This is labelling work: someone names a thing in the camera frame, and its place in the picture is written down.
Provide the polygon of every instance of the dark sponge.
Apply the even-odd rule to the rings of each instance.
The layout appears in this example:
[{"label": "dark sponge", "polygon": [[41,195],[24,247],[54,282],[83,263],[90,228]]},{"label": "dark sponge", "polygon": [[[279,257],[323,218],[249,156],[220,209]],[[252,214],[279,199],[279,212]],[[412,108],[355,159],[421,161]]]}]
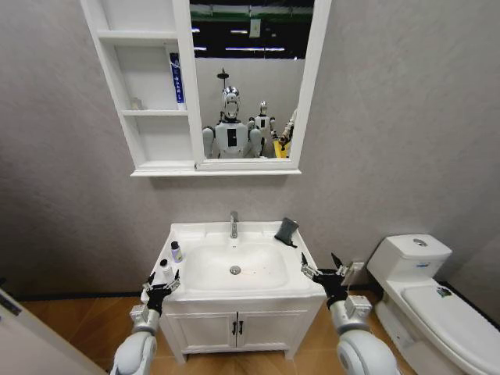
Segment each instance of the dark sponge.
[{"label": "dark sponge", "polygon": [[291,235],[297,230],[297,228],[298,224],[295,221],[284,217],[281,222],[280,229],[278,230],[278,233],[274,235],[274,238],[280,240],[287,246],[296,248],[297,246],[291,241]]}]

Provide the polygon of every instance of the sink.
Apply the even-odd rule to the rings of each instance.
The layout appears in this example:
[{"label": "sink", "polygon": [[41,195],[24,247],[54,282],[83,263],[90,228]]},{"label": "sink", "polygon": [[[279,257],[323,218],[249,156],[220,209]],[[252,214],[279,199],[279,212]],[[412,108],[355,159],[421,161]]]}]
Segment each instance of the sink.
[{"label": "sink", "polygon": [[[183,282],[200,291],[274,289],[288,282],[280,247],[271,240],[232,245],[231,241],[194,247],[185,259]],[[239,267],[232,274],[230,268]]]},{"label": "sink", "polygon": [[[301,253],[316,266],[300,233],[297,248],[274,238],[281,222],[240,222],[237,238],[229,223],[175,223],[156,261],[168,259],[179,270],[180,286],[170,301],[211,298],[276,298],[324,296],[324,291],[301,272]],[[170,243],[178,241],[183,261],[174,263]]]}]

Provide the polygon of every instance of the small bottle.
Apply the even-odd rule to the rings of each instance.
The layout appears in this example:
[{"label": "small bottle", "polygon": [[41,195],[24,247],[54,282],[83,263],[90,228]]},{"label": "small bottle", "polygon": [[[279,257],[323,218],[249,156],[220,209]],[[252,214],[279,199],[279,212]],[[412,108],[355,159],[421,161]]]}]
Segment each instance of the small bottle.
[{"label": "small bottle", "polygon": [[172,267],[170,266],[168,260],[162,259],[161,262],[159,263],[160,267],[162,268],[162,284],[171,284],[173,283],[174,280],[174,275],[173,275],[173,270]]},{"label": "small bottle", "polygon": [[172,243],[170,244],[170,246],[172,247],[173,261],[175,263],[182,262],[182,252],[180,251],[179,243],[177,241],[172,241]]}]

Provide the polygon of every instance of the yellow object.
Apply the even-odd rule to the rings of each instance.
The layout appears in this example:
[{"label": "yellow object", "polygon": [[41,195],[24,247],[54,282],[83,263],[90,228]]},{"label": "yellow object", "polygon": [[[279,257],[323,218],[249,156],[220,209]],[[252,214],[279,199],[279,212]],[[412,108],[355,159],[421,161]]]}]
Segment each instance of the yellow object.
[{"label": "yellow object", "polygon": [[274,153],[278,159],[284,159],[288,157],[288,150],[290,149],[290,142],[288,142],[285,146],[280,145],[278,140],[273,141],[274,145]]}]

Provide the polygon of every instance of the shelf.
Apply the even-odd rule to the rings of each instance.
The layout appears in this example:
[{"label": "shelf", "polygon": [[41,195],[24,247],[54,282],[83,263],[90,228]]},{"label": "shelf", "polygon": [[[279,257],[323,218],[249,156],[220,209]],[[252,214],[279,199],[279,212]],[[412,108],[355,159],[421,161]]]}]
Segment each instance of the shelf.
[{"label": "shelf", "polygon": [[300,170],[196,170],[193,160],[158,160],[142,163],[132,177],[193,177],[193,176],[282,176],[302,174]]},{"label": "shelf", "polygon": [[125,109],[124,116],[187,116],[188,111],[179,109]]},{"label": "shelf", "polygon": [[130,47],[161,47],[177,43],[174,31],[98,30],[97,36],[103,43]]}]

